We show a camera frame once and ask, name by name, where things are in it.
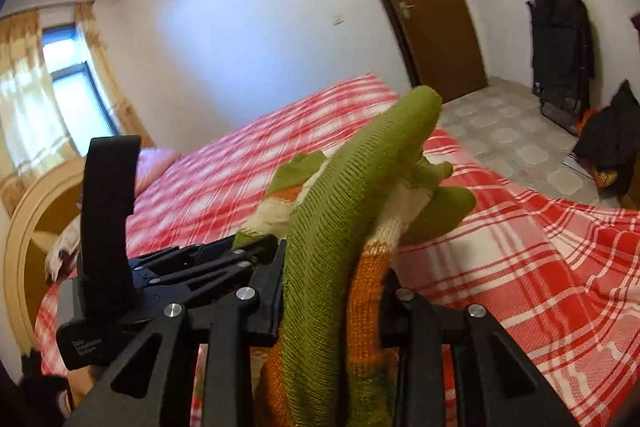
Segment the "window pane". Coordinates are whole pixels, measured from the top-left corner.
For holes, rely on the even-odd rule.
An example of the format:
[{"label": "window pane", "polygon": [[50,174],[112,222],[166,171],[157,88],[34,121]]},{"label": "window pane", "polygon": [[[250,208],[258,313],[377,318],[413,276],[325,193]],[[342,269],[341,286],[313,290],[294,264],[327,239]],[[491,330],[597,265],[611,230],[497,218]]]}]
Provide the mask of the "window pane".
[{"label": "window pane", "polygon": [[84,71],[59,78],[53,83],[71,138],[78,152],[85,156],[89,142],[98,136],[113,136]]},{"label": "window pane", "polygon": [[44,53],[44,61],[47,64],[49,73],[82,62],[78,43],[74,39],[64,39],[63,41],[45,44],[42,47],[42,52]]}]

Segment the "knitted fabric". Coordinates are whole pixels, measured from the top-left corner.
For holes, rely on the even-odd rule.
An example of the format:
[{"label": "knitted fabric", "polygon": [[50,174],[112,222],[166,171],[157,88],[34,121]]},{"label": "knitted fabric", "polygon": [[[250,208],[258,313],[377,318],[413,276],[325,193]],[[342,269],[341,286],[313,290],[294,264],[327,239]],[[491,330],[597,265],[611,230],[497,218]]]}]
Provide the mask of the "knitted fabric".
[{"label": "knitted fabric", "polygon": [[[392,252],[407,231],[418,240],[449,232],[474,206],[468,190],[438,188],[450,164],[422,158],[440,107],[434,91],[417,88],[330,160],[306,160],[298,177],[283,175],[290,165],[279,169],[274,191],[236,235],[238,244],[287,237],[284,315],[256,392],[256,425],[390,425],[394,385],[378,305]],[[436,200],[455,208],[429,210]],[[412,225],[430,219],[437,224]]]}]

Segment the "window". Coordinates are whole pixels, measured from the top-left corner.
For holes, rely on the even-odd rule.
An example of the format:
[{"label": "window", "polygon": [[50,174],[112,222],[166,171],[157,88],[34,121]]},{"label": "window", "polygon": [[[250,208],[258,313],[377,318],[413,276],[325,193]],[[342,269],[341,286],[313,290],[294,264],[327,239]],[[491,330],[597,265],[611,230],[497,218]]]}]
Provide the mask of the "window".
[{"label": "window", "polygon": [[85,156],[92,138],[115,136],[116,128],[100,99],[89,67],[83,60],[76,29],[72,26],[60,26],[44,30],[42,44],[44,60],[53,78],[53,91],[62,118],[76,149]]}]

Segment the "curtain rod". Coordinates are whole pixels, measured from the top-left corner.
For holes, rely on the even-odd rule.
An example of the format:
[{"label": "curtain rod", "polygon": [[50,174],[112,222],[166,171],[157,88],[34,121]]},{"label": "curtain rod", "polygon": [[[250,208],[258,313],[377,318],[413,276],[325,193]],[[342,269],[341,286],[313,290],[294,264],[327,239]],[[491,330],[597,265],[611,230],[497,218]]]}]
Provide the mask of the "curtain rod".
[{"label": "curtain rod", "polygon": [[6,15],[2,15],[0,19],[5,19],[7,17],[11,17],[13,15],[20,15],[21,13],[27,13],[31,10],[46,10],[49,8],[62,8],[65,6],[73,6],[79,2],[84,2],[87,4],[94,4],[95,0],[86,0],[86,1],[64,1],[64,2],[52,2],[50,4],[42,4],[40,6],[31,6],[30,8],[24,8],[22,10],[18,10],[16,12],[7,13]]}]

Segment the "plaid blanket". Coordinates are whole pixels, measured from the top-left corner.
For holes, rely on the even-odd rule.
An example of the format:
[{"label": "plaid blanket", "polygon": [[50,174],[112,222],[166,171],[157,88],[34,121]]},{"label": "plaid blanket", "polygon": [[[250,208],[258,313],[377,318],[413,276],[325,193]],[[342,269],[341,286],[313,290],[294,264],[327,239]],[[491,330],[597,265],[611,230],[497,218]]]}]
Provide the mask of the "plaid blanket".
[{"label": "plaid blanket", "polygon": [[[178,160],[136,200],[128,255],[230,235],[278,165],[298,152],[335,150],[396,98],[375,76],[355,78]],[[453,163],[449,182],[470,188],[478,205],[451,234],[398,253],[402,283],[437,304],[487,307],[581,425],[606,425],[638,378],[639,214],[549,200],[479,165],[442,130],[425,152]],[[64,375],[55,343],[57,290],[43,299],[35,332],[43,372]],[[448,365],[446,377],[453,421]],[[199,418],[196,401],[192,425]]]}]

